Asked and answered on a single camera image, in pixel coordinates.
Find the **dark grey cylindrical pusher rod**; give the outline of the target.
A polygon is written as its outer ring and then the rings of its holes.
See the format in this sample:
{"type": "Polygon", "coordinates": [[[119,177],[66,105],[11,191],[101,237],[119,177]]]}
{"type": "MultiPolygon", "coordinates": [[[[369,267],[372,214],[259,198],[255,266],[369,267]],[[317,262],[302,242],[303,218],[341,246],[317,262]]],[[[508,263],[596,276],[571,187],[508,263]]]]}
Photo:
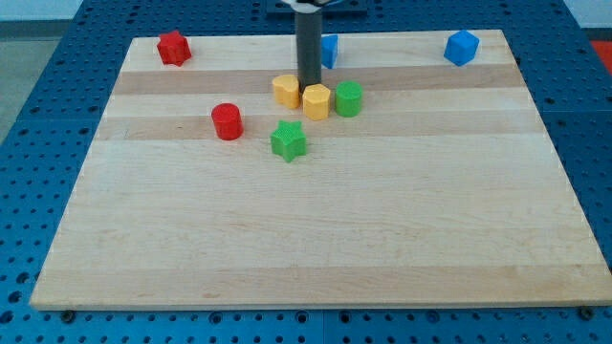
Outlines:
{"type": "Polygon", "coordinates": [[[297,78],[301,92],[321,82],[321,32],[320,11],[295,14],[297,78]]]}

